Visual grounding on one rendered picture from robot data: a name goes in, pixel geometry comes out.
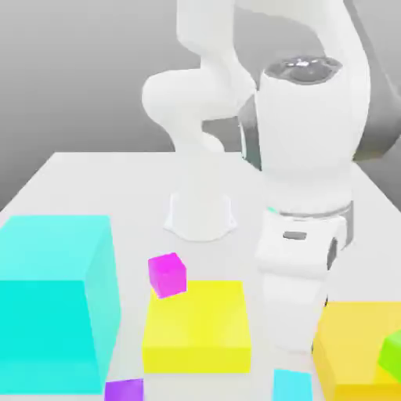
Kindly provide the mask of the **small green cube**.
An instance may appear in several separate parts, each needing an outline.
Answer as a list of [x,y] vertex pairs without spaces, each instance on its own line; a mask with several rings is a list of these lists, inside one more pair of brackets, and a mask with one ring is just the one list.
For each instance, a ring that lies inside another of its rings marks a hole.
[[378,364],[401,382],[401,330],[392,332],[384,339]]

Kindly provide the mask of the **small cyan cube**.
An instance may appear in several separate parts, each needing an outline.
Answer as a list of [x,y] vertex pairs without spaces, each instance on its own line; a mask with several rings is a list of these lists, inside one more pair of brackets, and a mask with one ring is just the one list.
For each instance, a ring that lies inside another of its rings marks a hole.
[[274,370],[272,401],[313,401],[311,374]]

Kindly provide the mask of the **large yellow box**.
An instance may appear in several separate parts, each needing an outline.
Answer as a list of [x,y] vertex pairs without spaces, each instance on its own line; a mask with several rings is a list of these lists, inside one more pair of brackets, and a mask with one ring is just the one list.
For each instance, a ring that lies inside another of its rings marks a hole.
[[187,291],[150,292],[142,341],[146,374],[247,374],[251,335],[239,280],[190,280]]

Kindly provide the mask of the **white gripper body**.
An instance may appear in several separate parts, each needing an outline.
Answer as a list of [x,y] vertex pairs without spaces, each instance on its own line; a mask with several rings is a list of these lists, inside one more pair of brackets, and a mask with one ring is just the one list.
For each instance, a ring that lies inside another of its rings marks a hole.
[[304,313],[319,316],[327,298],[327,281],[262,273],[266,315]]

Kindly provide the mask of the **large orange box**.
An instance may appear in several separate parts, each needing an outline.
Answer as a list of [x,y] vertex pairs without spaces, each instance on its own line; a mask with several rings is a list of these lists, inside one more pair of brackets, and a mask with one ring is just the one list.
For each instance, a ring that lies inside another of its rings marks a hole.
[[378,364],[384,339],[401,330],[401,302],[331,302],[313,361],[325,401],[401,401],[401,382]]

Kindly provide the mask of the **large cyan box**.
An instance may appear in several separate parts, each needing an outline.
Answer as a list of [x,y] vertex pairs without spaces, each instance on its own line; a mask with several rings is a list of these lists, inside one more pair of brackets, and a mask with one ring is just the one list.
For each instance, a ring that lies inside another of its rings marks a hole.
[[121,321],[105,215],[0,228],[0,395],[99,395]]

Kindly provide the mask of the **small magenta cube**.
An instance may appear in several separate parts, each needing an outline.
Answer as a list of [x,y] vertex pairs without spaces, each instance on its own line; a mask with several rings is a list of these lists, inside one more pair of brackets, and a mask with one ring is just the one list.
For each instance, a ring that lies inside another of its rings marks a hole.
[[159,298],[187,290],[186,267],[175,252],[150,258],[148,272],[150,284]]

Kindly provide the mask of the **small purple cube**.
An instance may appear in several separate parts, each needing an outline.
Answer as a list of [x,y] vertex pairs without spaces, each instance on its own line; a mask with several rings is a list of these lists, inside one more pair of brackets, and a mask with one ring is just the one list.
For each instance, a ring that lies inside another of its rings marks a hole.
[[144,401],[143,379],[108,381],[104,401]]

